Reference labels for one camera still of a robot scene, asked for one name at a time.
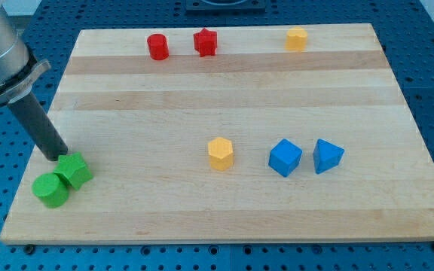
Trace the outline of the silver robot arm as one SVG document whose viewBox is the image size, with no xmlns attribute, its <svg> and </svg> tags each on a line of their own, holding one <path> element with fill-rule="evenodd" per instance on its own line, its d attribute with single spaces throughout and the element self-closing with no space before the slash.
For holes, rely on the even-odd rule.
<svg viewBox="0 0 434 271">
<path fill-rule="evenodd" d="M 0 1 L 0 106 L 28 95 L 49 69 L 49 61 L 38 60 L 23 42 Z"/>
</svg>

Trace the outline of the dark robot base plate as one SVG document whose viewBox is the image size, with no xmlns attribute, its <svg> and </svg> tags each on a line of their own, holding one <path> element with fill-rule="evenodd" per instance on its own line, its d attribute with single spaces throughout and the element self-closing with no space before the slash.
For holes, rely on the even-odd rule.
<svg viewBox="0 0 434 271">
<path fill-rule="evenodd" d="M 264 11 L 267 0 L 184 0 L 187 12 Z"/>
</svg>

